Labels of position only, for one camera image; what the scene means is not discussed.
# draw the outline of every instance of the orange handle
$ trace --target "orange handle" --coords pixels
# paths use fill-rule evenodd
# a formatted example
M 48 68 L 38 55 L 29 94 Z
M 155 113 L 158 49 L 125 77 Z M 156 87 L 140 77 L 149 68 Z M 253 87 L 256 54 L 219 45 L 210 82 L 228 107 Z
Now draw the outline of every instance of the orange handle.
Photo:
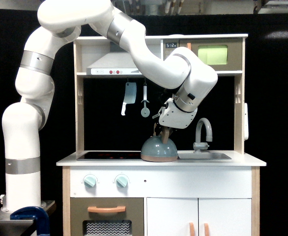
M 195 236 L 193 223 L 190 223 L 190 236 Z
M 207 223 L 204 224 L 204 229 L 205 229 L 205 236 L 209 236 L 209 228 Z
M 114 208 L 97 208 L 96 206 L 90 206 L 87 208 L 88 212 L 93 213 L 116 213 L 116 212 L 125 212 L 125 206 L 117 206 Z

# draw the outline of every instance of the black cooktop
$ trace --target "black cooktop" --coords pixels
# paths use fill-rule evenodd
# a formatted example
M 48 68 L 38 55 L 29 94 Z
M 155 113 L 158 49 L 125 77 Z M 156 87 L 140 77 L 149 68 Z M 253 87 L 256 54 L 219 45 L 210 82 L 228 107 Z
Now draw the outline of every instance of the black cooktop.
M 140 158 L 141 152 L 139 151 L 90 151 L 79 157 L 77 160 L 134 160 Z

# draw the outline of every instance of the white cabinet door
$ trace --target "white cabinet door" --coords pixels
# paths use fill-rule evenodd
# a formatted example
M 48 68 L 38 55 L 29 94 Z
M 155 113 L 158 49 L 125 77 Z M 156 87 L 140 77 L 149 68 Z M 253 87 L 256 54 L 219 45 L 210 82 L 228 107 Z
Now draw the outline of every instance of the white cabinet door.
M 205 236 L 251 236 L 251 199 L 199 199 L 199 233 Z
M 147 199 L 147 236 L 198 236 L 198 199 Z

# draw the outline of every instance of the kettle base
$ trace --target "kettle base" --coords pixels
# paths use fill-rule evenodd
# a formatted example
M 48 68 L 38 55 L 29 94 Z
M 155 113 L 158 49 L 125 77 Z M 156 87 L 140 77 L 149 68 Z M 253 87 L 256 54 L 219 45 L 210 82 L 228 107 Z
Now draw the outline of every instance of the kettle base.
M 141 154 L 141 159 L 144 161 L 151 161 L 151 162 L 171 162 L 178 160 L 178 156 L 147 156 Z

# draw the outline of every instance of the white robotic arm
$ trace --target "white robotic arm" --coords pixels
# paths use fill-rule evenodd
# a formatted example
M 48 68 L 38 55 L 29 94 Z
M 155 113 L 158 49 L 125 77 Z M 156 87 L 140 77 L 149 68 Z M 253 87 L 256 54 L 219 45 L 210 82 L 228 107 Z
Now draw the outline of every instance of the white robotic arm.
M 46 0 L 38 20 L 42 27 L 29 37 L 16 78 L 21 102 L 9 106 L 2 118 L 9 211 L 41 204 L 38 130 L 46 123 L 53 99 L 50 71 L 56 52 L 80 35 L 81 25 L 89 24 L 128 51 L 151 81 L 167 89 L 181 86 L 161 109 L 161 125 L 187 127 L 217 82 L 216 72 L 187 48 L 175 49 L 165 61 L 156 57 L 146 46 L 145 27 L 110 0 Z
M 110 0 L 46 0 L 38 10 L 38 20 L 52 32 L 89 24 L 128 51 L 145 77 L 166 89 L 181 86 L 160 110 L 161 125 L 186 128 L 217 82 L 214 69 L 187 48 L 176 48 L 165 61 L 156 57 L 145 43 L 145 26 L 113 7 Z

